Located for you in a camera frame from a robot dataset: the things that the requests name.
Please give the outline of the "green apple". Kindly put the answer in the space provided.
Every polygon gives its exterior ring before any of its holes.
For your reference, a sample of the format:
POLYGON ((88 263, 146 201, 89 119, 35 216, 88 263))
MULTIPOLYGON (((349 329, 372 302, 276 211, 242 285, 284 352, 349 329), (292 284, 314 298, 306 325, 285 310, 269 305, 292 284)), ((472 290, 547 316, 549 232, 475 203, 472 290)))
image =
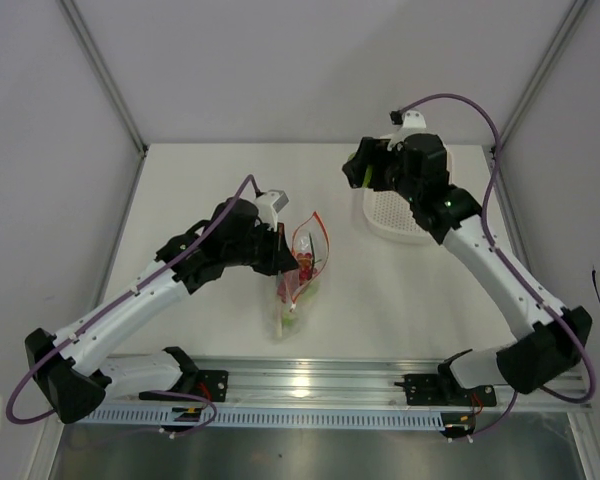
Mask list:
POLYGON ((373 176, 374 159, 364 152, 353 153, 343 165, 342 171, 352 189, 367 188, 373 176))

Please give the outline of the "red grape bunch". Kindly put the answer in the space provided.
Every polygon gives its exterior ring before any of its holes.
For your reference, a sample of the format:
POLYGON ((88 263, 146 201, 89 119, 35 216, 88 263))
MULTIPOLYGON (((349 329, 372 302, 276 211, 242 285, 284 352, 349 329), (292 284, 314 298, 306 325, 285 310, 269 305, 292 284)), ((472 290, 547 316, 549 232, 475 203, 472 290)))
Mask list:
POLYGON ((297 253, 298 268, 277 278, 277 298, 282 303, 295 303, 317 278, 324 261, 311 253, 297 253))

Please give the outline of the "clear orange-zipper zip bag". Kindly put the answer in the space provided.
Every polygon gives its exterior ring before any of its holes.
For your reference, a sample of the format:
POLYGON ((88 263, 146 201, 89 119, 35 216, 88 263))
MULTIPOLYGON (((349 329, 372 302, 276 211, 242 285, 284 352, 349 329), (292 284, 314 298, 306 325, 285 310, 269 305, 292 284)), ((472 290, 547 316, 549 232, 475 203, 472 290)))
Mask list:
POLYGON ((291 235, 294 270, 279 274, 275 293, 270 295, 267 334, 272 342, 283 342, 303 329, 318 296, 330 256, 326 225, 317 211, 295 228, 291 235))

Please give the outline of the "white cauliflower with green leaves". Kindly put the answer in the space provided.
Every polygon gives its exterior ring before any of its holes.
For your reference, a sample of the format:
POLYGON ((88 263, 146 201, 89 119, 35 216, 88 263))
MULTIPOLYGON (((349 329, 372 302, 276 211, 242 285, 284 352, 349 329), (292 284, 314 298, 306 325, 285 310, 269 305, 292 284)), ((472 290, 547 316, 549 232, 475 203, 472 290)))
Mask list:
POLYGON ((273 307, 273 325, 277 338, 286 338, 302 328, 319 289, 320 283, 311 281, 298 288, 298 294, 293 297, 290 287, 282 279, 278 281, 273 307))

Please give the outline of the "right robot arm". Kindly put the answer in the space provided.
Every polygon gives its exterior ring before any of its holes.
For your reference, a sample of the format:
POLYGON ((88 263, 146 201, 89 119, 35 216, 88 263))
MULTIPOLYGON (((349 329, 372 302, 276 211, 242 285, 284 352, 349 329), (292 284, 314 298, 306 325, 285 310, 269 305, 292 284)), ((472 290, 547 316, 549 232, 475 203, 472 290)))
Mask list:
POLYGON ((486 291, 514 337, 509 345, 445 360, 438 367, 438 395, 455 404, 483 385, 507 385, 519 394, 545 390, 586 360, 592 318, 583 307, 568 308, 547 292, 484 232, 483 208, 451 182, 447 161, 446 146, 435 134, 415 133, 398 143, 364 137, 342 171, 354 189, 403 198, 417 225, 486 291))

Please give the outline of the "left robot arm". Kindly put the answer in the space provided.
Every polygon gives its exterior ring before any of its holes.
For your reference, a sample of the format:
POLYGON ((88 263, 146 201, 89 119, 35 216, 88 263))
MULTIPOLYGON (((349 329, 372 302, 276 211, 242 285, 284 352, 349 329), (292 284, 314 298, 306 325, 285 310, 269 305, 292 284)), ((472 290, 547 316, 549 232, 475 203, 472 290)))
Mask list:
POLYGON ((179 347, 152 355, 111 359, 129 336, 167 307, 193 295, 230 267, 277 276, 298 265, 279 212, 288 198, 270 190, 252 201, 228 199, 208 220, 172 237, 117 299, 71 325, 25 340, 33 380, 53 413, 75 423, 104 401, 128 395, 143 400, 184 400, 205 390, 204 376, 179 347))

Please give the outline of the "white perforated plastic basket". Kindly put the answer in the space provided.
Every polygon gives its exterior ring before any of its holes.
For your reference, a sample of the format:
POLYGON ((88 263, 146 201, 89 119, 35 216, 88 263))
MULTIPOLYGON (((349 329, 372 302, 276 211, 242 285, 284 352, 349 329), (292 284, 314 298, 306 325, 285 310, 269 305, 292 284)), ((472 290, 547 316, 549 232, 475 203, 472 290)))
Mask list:
MULTIPOLYGON (((450 173, 451 182, 449 152, 447 169, 450 173)), ((442 198, 446 193, 430 200, 405 200, 392 191, 378 192, 371 188, 363 188, 363 215, 372 233, 381 238, 405 244, 429 244, 433 239, 416 222, 416 216, 412 208, 414 206, 428 206, 432 201, 442 198)))

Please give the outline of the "aluminium mounting rail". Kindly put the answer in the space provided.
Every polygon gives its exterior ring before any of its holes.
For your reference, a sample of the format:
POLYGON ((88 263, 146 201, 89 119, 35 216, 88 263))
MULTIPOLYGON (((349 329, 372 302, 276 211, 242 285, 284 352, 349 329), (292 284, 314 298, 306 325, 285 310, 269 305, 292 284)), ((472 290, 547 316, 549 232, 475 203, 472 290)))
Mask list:
POLYGON ((223 407, 389 410, 405 408, 395 384, 433 373, 435 360, 196 357, 202 369, 229 372, 223 407))

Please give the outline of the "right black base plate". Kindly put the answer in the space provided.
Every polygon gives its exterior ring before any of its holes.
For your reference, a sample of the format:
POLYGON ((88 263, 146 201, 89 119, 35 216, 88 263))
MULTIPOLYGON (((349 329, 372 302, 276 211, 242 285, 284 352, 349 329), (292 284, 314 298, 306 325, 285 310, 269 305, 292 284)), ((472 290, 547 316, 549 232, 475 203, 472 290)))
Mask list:
POLYGON ((491 385, 481 385, 472 389, 465 389, 459 384, 441 374, 406 374, 401 386, 410 406, 454 406, 470 407, 484 406, 495 407, 497 398, 495 389, 491 385))

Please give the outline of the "right aluminium frame post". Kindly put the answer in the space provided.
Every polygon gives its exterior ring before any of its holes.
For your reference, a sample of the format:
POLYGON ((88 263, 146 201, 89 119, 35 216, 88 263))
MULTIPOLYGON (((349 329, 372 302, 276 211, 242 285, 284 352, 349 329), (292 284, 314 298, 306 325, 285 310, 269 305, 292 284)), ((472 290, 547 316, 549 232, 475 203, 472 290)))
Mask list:
POLYGON ((594 1, 590 0, 576 0, 570 2, 567 12, 563 15, 558 27, 551 36, 550 42, 534 68, 532 75, 525 84, 521 95, 514 105, 512 113, 509 115, 500 132, 501 147, 504 147, 520 128, 523 120, 534 105, 534 102, 541 93, 546 82, 549 80, 550 75, 593 5, 594 1))

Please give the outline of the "aluminium frame post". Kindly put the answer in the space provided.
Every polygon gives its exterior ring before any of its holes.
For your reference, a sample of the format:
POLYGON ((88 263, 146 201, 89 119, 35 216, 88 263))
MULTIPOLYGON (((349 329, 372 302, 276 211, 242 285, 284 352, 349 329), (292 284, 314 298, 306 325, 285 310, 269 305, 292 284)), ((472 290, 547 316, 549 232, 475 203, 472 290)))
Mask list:
POLYGON ((143 157, 148 150, 148 146, 131 115, 128 104, 111 74, 78 3, 74 0, 59 0, 57 5, 114 114, 120 121, 136 152, 143 157))
POLYGON ((501 147, 504 147, 520 128, 523 120, 534 105, 534 102, 541 93, 546 82, 549 80, 550 75, 593 5, 594 1, 590 0, 576 0, 570 2, 567 12, 563 15, 558 27, 551 36, 550 42, 534 68, 532 75, 525 84, 521 95, 514 105, 512 113, 509 115, 500 132, 501 147))

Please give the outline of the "left aluminium frame post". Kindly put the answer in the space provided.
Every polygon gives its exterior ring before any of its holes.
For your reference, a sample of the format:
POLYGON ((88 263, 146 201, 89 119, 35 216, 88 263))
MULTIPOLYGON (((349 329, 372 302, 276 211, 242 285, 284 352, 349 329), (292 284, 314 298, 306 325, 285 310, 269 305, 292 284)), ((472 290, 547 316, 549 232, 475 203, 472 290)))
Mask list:
POLYGON ((120 121, 136 152, 143 157, 148 150, 148 146, 131 115, 128 104, 111 74, 78 3, 74 0, 59 0, 57 5, 114 114, 120 121))

